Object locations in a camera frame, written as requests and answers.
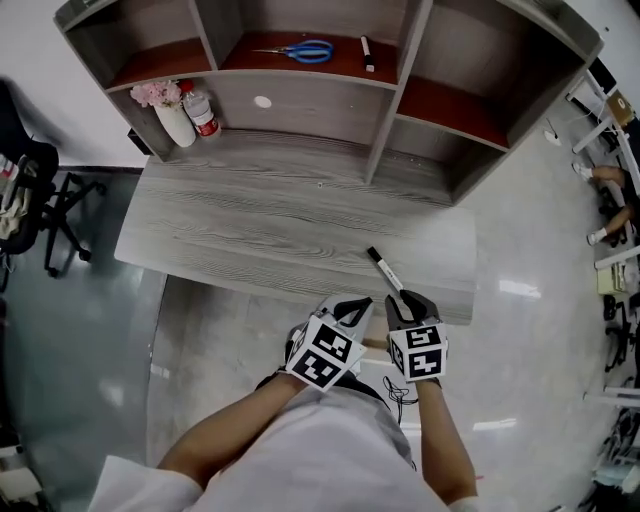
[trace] marker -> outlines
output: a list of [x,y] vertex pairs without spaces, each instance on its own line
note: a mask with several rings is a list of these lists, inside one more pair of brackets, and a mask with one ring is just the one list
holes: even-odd
[[382,256],[380,256],[380,253],[376,251],[375,247],[369,247],[367,249],[367,252],[369,253],[369,256],[373,258],[373,261],[378,264],[380,270],[382,270],[384,275],[387,276],[387,279],[389,280],[389,282],[391,282],[398,293],[404,290],[404,286],[400,282],[400,279],[398,279],[398,277],[393,273],[393,270],[391,270],[389,265],[387,265],[387,262],[382,259]]
[[373,73],[376,68],[373,65],[373,57],[369,50],[369,41],[367,41],[367,36],[362,36],[360,41],[362,41],[362,51],[364,52],[364,69],[369,73]]

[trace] pink flower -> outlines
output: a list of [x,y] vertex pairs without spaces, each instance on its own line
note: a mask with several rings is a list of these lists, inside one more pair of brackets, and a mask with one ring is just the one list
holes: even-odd
[[136,85],[131,89],[131,97],[143,107],[172,107],[180,104],[182,91],[178,84],[172,81],[150,82]]

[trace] forearm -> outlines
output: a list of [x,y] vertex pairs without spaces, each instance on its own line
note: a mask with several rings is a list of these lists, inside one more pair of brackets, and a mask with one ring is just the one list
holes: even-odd
[[304,387],[291,375],[277,375],[188,430],[158,468],[183,473],[204,489],[209,479],[233,461]]
[[447,505],[476,496],[476,477],[442,390],[433,382],[416,383],[422,425],[422,474]]

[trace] white shirt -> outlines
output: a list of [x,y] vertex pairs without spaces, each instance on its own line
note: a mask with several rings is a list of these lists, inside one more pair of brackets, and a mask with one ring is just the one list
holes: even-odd
[[[185,475],[107,457],[89,512],[448,512],[413,469],[386,406],[307,388],[202,489]],[[477,512],[476,498],[450,506]]]

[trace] plastic bottle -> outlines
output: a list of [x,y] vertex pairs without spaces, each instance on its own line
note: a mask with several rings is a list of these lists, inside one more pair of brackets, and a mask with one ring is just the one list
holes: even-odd
[[180,89],[182,90],[182,103],[187,115],[203,137],[218,136],[220,134],[220,125],[216,120],[209,100],[200,91],[194,89],[191,80],[181,80]]

